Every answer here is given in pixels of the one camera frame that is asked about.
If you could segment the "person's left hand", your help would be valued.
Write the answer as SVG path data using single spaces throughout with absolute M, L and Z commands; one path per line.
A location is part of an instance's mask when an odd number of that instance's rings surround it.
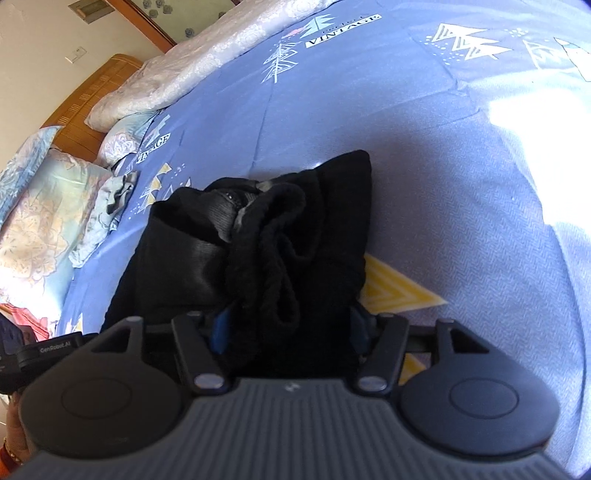
M 30 458 L 30 450 L 24 427 L 20 420 L 19 403 L 21 393 L 10 396 L 6 410 L 6 440 L 4 447 L 12 461 L 23 464 Z

